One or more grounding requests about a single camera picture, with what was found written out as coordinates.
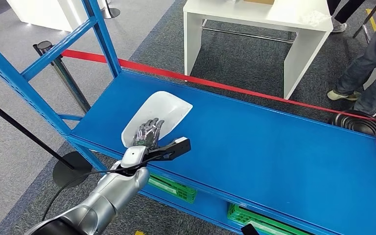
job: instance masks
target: person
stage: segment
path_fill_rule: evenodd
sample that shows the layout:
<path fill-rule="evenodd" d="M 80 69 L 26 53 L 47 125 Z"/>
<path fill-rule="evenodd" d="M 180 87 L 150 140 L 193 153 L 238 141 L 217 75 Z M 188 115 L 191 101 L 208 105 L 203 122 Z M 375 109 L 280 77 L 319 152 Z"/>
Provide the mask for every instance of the person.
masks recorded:
<path fill-rule="evenodd" d="M 341 0 L 328 0 L 329 13 L 332 16 Z M 341 10 L 332 18 L 332 33 L 342 33 L 347 29 L 347 20 L 361 6 L 365 0 L 349 0 Z"/>
<path fill-rule="evenodd" d="M 370 77 L 376 68 L 376 32 L 364 53 L 357 57 L 328 92 L 331 100 L 356 100 L 353 109 L 374 115 L 376 113 L 376 80 L 360 95 L 355 92 Z"/>

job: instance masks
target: cardboard box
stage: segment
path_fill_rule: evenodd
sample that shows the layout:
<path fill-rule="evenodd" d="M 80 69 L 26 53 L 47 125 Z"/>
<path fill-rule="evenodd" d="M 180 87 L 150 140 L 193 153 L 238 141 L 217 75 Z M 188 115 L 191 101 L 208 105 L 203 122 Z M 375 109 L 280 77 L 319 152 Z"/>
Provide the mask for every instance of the cardboard box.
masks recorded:
<path fill-rule="evenodd" d="M 244 1 L 250 1 L 250 2 L 257 2 L 257 3 L 263 3 L 263 4 L 269 4 L 273 5 L 275 0 L 244 0 Z"/>

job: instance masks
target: jeans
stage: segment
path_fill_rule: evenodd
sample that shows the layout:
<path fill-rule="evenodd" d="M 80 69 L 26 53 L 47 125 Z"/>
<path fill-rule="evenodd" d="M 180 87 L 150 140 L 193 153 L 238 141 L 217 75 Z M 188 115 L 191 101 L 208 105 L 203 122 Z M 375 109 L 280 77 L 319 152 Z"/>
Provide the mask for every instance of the jeans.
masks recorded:
<path fill-rule="evenodd" d="M 338 79 L 334 91 L 338 94 L 352 94 L 368 80 L 375 68 L 376 32 L 364 54 L 356 58 Z M 361 97 L 354 104 L 353 109 L 370 115 L 376 113 L 376 80 L 362 93 Z"/>
<path fill-rule="evenodd" d="M 333 15 L 340 1 L 341 0 L 328 0 L 330 15 Z M 348 18 L 352 14 L 354 14 L 354 12 L 361 6 L 363 2 L 365 2 L 365 0 L 349 0 L 336 14 L 335 19 L 339 21 L 341 24 L 345 23 L 348 20 Z"/>

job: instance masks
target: white table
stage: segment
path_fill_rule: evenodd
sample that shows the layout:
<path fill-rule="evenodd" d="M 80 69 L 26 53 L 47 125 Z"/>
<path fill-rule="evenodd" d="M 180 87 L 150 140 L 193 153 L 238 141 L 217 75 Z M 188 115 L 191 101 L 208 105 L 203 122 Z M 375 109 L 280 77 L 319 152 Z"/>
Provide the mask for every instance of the white table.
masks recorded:
<path fill-rule="evenodd" d="M 185 75 L 190 75 L 201 48 L 204 19 L 297 32 L 284 61 L 284 92 L 289 99 L 332 31 L 331 20 L 316 27 L 302 23 L 313 11 L 329 15 L 326 0 L 275 0 L 274 5 L 238 0 L 187 0 L 184 6 Z"/>

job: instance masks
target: blue metal shelving unit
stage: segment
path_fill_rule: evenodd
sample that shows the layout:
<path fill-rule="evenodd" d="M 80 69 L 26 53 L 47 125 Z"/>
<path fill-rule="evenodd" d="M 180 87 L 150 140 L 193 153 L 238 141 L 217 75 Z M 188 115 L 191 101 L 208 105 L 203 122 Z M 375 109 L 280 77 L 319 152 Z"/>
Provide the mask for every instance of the blue metal shelving unit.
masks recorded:
<path fill-rule="evenodd" d="M 127 122 L 151 94 L 167 91 L 193 109 L 160 144 L 185 136 L 192 150 L 148 167 L 198 194 L 193 204 L 152 186 L 141 194 L 236 233 L 241 225 L 227 219 L 229 203 L 313 234 L 376 234 L 375 138 L 122 70 L 96 0 L 83 3 L 89 19 L 24 71 L 0 54 L 0 77 L 94 168 L 106 166 L 89 149 L 120 159 Z M 28 82 L 90 28 L 113 81 L 71 130 L 63 121 L 70 116 L 57 114 Z"/>

